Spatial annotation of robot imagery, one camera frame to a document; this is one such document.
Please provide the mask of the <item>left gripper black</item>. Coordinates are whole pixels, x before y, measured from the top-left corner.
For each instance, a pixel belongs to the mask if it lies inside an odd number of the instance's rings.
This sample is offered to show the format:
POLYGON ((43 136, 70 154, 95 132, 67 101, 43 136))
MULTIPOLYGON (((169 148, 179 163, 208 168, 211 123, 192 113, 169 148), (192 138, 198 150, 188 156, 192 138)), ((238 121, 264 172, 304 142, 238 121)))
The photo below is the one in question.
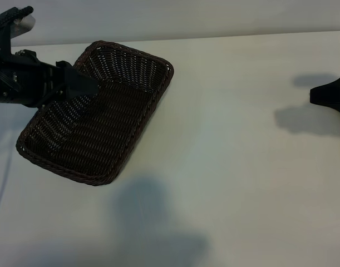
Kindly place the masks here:
POLYGON ((56 66, 41 62, 36 53, 23 50, 16 55, 0 51, 0 103, 39 108, 66 98, 98 93, 98 80, 74 69, 67 61, 56 66))

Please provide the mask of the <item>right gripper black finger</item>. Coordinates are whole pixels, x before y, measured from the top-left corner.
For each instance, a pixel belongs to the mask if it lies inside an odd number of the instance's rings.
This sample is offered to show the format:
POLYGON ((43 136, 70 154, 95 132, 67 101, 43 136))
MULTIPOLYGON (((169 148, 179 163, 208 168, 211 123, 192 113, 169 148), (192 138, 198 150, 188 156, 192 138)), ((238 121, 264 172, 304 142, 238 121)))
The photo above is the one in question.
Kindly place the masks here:
POLYGON ((340 78, 310 90, 310 103, 332 108, 340 113, 340 78))

